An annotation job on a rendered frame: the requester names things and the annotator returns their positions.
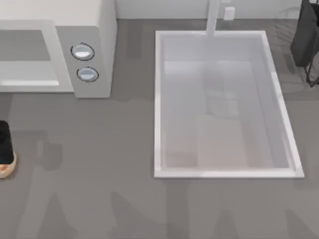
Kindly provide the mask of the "white sink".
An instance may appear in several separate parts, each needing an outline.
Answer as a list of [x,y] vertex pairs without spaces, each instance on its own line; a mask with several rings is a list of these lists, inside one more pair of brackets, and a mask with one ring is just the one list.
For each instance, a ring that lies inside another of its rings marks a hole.
[[155,44],[155,178],[304,178],[265,31],[160,30]]

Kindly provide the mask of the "small silver microwave knob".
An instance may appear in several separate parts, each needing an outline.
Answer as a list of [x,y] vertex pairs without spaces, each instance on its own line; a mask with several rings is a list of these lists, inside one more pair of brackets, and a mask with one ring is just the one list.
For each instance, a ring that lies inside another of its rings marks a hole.
[[78,69],[76,75],[81,81],[84,82],[94,82],[99,78],[99,72],[92,67]]

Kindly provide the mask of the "pale microwave oven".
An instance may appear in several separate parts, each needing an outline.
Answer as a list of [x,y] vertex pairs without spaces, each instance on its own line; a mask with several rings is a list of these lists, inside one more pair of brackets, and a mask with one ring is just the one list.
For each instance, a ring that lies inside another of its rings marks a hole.
[[[117,29],[115,0],[0,0],[0,93],[108,98]],[[94,49],[91,60],[72,56],[80,43]],[[81,81],[84,67],[99,78]]]

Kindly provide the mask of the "large silver microwave knob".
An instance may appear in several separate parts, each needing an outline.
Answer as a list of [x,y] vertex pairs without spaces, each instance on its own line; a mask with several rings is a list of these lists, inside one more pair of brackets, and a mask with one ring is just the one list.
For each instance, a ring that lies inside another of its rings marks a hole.
[[95,56],[94,49],[86,44],[80,43],[77,45],[73,45],[70,49],[72,56],[80,61],[88,61],[91,60]]

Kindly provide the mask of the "tall white tap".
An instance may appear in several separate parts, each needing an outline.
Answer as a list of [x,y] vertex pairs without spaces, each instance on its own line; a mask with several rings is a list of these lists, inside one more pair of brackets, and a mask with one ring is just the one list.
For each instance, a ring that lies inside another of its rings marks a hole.
[[213,37],[215,34],[220,2],[221,0],[208,1],[208,13],[207,13],[207,23],[206,23],[207,37]]

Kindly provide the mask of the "tan round bread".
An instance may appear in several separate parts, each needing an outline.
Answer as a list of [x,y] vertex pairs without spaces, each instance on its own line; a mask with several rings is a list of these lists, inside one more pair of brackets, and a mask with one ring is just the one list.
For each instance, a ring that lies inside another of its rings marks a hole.
[[12,174],[17,165],[17,153],[13,151],[13,162],[11,164],[0,164],[0,179],[5,179]]

